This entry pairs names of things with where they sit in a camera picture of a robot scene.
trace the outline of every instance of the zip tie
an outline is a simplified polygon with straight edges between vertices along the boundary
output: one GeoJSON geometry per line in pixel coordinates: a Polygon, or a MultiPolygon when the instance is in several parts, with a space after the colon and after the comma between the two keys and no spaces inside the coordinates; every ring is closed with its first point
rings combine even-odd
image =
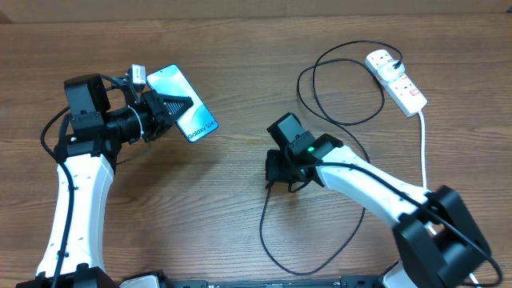
{"type": "Polygon", "coordinates": [[[135,116],[137,116],[138,124],[141,126],[141,135],[138,137],[138,139],[140,139],[144,135],[144,129],[142,128],[142,121],[141,121],[140,117],[138,116],[137,111],[135,111],[134,108],[132,108],[130,105],[127,105],[127,107],[130,108],[135,113],[135,116]]]}

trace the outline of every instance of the power plug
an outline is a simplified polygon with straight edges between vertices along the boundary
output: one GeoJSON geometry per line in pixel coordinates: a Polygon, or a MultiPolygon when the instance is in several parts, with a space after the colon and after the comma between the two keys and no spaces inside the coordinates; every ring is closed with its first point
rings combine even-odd
{"type": "Polygon", "coordinates": [[[400,65],[397,69],[394,68],[396,62],[389,52],[384,49],[368,54],[365,60],[366,66],[384,86],[387,93],[402,109],[402,112],[410,117],[421,111],[427,100],[404,73],[405,67],[403,65],[400,65]]]}

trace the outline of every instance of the white cable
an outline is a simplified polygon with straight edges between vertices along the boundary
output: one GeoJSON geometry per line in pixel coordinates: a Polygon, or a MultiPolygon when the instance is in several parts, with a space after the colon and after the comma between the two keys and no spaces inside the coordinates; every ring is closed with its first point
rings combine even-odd
{"type": "Polygon", "coordinates": [[[134,108],[130,107],[130,105],[127,105],[127,107],[130,108],[135,113],[135,116],[137,116],[138,124],[141,126],[141,135],[139,136],[139,138],[144,137],[144,129],[142,128],[142,121],[141,121],[140,117],[138,116],[137,111],[135,111],[134,108]]]}
{"type": "Polygon", "coordinates": [[[425,118],[423,117],[423,113],[418,111],[419,116],[419,124],[421,127],[421,144],[420,144],[420,158],[422,164],[422,182],[423,188],[426,189],[426,160],[425,160],[425,118]]]}
{"type": "Polygon", "coordinates": [[[432,227],[432,223],[431,223],[427,228],[428,228],[428,230],[432,233],[432,235],[433,235],[433,236],[435,236],[435,235],[437,235],[437,234],[438,234],[438,232],[436,232],[436,231],[434,230],[434,228],[432,227]]]}
{"type": "Polygon", "coordinates": [[[478,284],[477,278],[473,275],[473,273],[470,273],[471,281],[473,281],[474,284],[478,284]]]}

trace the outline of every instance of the black motor joint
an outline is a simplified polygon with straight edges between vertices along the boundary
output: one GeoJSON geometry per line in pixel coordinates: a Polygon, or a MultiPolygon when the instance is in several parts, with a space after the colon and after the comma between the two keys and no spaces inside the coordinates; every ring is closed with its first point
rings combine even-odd
{"type": "Polygon", "coordinates": [[[64,82],[71,113],[62,122],[61,135],[55,147],[59,159],[80,154],[103,154],[115,169],[123,143],[131,144],[141,138],[146,141],[160,138],[193,105],[190,97],[158,94],[155,90],[143,92],[139,97],[129,75],[126,78],[108,78],[88,74],[64,82]],[[109,111],[110,102],[103,79],[112,81],[111,89],[120,89],[125,94],[125,107],[109,111]],[[73,133],[66,135],[69,122],[73,133]]]}
{"type": "Polygon", "coordinates": [[[342,141],[328,134],[315,139],[292,113],[286,113],[266,130],[279,146],[279,150],[268,150],[266,153],[265,172],[269,183],[291,185],[315,181],[323,186],[314,168],[299,168],[321,162],[332,149],[343,146],[342,141]]]}

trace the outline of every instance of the robotic arm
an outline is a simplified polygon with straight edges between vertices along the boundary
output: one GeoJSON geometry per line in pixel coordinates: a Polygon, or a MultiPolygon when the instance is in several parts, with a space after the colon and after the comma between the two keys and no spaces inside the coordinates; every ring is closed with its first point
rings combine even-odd
{"type": "MultiPolygon", "coordinates": [[[[162,136],[192,106],[189,97],[142,92],[145,68],[133,65],[125,77],[100,74],[72,78],[64,83],[70,114],[64,117],[55,147],[59,162],[70,172],[74,186],[74,207],[67,237],[61,274],[73,273],[80,266],[105,270],[102,256],[103,219],[106,197],[114,180],[116,160],[123,143],[143,138],[150,142],[162,136]],[[103,79],[120,89],[126,106],[110,111],[103,79]],[[73,134],[66,135],[71,122],[73,134]]],[[[54,224],[48,247],[37,275],[51,278],[58,262],[69,209],[68,179],[58,166],[59,192],[54,224]]]]}
{"type": "Polygon", "coordinates": [[[267,152],[267,181],[315,181],[352,198],[392,229],[402,263],[380,285],[455,287],[486,260],[482,254],[490,255],[487,241],[451,188],[444,186],[432,193],[402,182],[328,134],[315,139],[290,113],[267,131],[281,148],[267,152]],[[425,228],[431,222],[451,228],[432,237],[425,228]],[[460,239],[457,232],[476,247],[460,239]]]}

